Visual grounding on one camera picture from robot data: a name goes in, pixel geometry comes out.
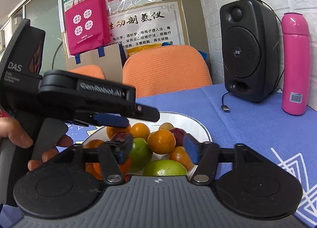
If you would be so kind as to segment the person's left hand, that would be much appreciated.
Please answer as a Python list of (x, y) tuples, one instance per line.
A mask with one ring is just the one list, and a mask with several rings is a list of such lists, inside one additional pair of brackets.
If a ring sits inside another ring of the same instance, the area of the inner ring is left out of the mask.
[[(1, 138), (9, 138), (14, 145), (24, 149), (33, 145), (31, 137), (27, 135), (20, 123), (11, 117), (1, 117)], [(40, 160), (31, 159), (28, 162), (27, 167), (29, 171), (32, 171), (58, 154), (59, 151), (56, 146), (54, 146), (53, 148), (43, 152)]]

